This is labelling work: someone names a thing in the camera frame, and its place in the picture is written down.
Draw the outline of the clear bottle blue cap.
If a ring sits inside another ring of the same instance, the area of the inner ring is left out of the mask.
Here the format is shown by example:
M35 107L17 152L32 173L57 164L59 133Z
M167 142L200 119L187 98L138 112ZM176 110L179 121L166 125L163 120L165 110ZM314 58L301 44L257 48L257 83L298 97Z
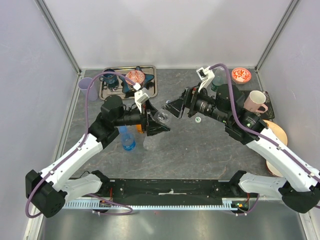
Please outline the clear bottle blue cap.
M123 149L126 151L132 151L136 146L134 135L128 130L126 126L119 126L118 131L120 134Z

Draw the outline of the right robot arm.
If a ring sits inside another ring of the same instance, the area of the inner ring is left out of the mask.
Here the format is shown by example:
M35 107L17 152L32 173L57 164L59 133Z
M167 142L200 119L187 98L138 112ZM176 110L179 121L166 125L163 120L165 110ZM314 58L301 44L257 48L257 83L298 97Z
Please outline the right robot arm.
M298 213L307 213L320 202L320 171L297 156L255 113L246 110L245 94L235 85L218 87L215 97L199 85L187 87L180 97L163 106L180 119L185 109L188 117L199 113L225 126L234 140L258 153L281 172L281 177L254 175L237 171L229 181L235 197L244 193L280 199Z

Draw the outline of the white green bottle cap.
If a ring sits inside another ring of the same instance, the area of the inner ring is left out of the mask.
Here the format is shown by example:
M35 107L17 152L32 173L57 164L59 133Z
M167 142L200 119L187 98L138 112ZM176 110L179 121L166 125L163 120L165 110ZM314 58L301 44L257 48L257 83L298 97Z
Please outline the white green bottle cap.
M196 122L196 123L199 124L201 121L202 121L202 119L201 119L200 117L197 116L197 117L195 118L195 122Z

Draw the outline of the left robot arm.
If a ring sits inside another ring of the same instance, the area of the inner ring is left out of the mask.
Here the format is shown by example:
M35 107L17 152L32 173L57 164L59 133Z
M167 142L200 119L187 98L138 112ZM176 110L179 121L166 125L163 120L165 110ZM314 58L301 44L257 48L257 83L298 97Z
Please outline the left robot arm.
M41 171L31 170L26 174L27 217L33 217L29 212L30 205L50 218L66 203L79 197L90 194L106 196L110 191L110 180L99 170L77 179L71 179L71 176L112 143L120 134L122 126L141 125L149 137L170 131L169 126L157 119L158 112L149 100L142 104L142 109L127 109L120 96L107 97L95 121L70 150Z

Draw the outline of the clear bottle green label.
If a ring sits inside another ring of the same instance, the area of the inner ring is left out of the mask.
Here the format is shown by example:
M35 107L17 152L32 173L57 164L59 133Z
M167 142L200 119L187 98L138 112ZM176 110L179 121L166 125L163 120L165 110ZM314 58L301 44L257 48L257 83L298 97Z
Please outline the clear bottle green label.
M225 84L226 82L226 72L223 67L219 66L213 70L213 73L214 78L211 81L210 88L213 92L217 92L218 87Z

